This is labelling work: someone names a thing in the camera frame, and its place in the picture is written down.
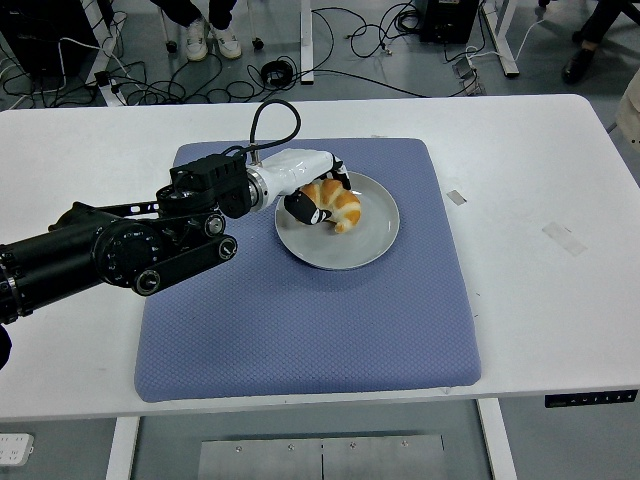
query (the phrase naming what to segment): table leg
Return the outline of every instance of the table leg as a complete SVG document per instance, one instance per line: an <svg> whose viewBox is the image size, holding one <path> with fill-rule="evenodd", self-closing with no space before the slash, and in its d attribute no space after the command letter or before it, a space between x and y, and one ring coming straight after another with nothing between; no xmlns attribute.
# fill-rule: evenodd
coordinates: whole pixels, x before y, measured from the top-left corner
<svg viewBox="0 0 640 480"><path fill-rule="evenodd" d="M517 0L504 0L499 12L496 10L493 2L485 3L482 7L493 44L496 47L496 51L500 54L500 63L507 77L517 77L520 74L506 39L507 30L509 30L509 26L511 25L517 3Z"/></svg>
<svg viewBox="0 0 640 480"><path fill-rule="evenodd" d="M89 70L89 74L87 75L86 83L89 84L95 81L95 74L97 72L106 70L107 65L109 64L109 60L111 60L111 54L116 47L116 42L118 41L120 30L122 30L122 24L127 18L127 15L122 12L116 13L113 17L113 22L111 23L109 28L107 28L107 25L105 25L104 21L102 21L102 12L98 7L97 2L91 2L89 5L87 5L85 7L85 14L87 15L89 23L91 25L96 25L93 33L96 36L98 45L101 48L101 50L98 51L98 55L93 62L91 70ZM100 92L107 102L107 106L122 106L122 102L111 91L111 85L100 87Z"/></svg>
<svg viewBox="0 0 640 480"><path fill-rule="evenodd" d="M300 81L313 84L313 33L311 29L311 0L300 2L300 70L305 72Z"/></svg>
<svg viewBox="0 0 640 480"><path fill-rule="evenodd" d="M493 478L495 480L517 480L516 468L513 465L511 447L498 399L480 398L476 400L476 404L478 405Z"/></svg>
<svg viewBox="0 0 640 480"><path fill-rule="evenodd" d="M138 440L140 417L118 417L113 432L106 480L129 480Z"/></svg>

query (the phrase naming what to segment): plate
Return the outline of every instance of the plate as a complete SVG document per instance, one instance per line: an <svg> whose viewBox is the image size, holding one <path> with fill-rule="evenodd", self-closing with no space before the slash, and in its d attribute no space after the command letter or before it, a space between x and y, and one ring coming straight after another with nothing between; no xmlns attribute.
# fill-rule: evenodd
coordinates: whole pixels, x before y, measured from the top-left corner
<svg viewBox="0 0 640 480"><path fill-rule="evenodd" d="M276 207L276 231L287 249L314 267L348 270L361 267L383 255L400 228L400 213L391 194L378 182L350 172L351 191L358 196L362 216L346 233L335 233L333 222L305 225L284 208L284 197Z"/></svg>

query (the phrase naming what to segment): pants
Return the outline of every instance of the pants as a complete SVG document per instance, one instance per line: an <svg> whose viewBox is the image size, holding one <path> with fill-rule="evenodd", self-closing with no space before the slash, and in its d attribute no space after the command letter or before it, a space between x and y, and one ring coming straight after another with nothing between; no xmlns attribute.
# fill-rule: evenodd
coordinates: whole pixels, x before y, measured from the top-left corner
<svg viewBox="0 0 640 480"><path fill-rule="evenodd" d="M202 13L191 0L151 0L159 6L171 20L188 27ZM231 23L231 10L236 0L209 0L209 23L218 30L226 29Z"/></svg>
<svg viewBox="0 0 640 480"><path fill-rule="evenodd" d="M629 3L629 0L600 0L589 20L580 30L582 38L588 42L602 42L604 35L621 13L636 23L640 22L638 11Z"/></svg>

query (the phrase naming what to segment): robotic arm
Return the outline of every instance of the robotic arm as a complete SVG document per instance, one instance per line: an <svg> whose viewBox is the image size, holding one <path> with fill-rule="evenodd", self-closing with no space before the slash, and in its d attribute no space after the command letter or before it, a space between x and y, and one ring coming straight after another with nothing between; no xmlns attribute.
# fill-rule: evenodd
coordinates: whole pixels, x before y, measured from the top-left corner
<svg viewBox="0 0 640 480"><path fill-rule="evenodd" d="M289 108L297 127L285 139L257 145L258 116L271 103ZM254 117L248 147L172 168L171 183L158 190L155 202L103 208L76 202L48 233L0 245L0 324L101 282L148 296L224 263L237 250L235 238L224 233L225 217L264 210L279 196L303 223L326 219L330 213L298 189L327 176L350 189L341 160L329 152L300 149L257 159L259 150L291 140L299 128L293 106L265 102ZM253 157L249 165L247 153ZM10 346L0 326L0 368Z"/></svg>

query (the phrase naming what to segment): electrical outlet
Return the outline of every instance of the electrical outlet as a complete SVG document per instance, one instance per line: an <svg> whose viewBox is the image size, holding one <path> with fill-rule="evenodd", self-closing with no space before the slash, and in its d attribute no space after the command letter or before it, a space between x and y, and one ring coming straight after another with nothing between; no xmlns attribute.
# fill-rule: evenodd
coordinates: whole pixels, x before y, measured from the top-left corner
<svg viewBox="0 0 640 480"><path fill-rule="evenodd" d="M33 452L33 436L28 433L0 433L0 467L20 467Z"/></svg>

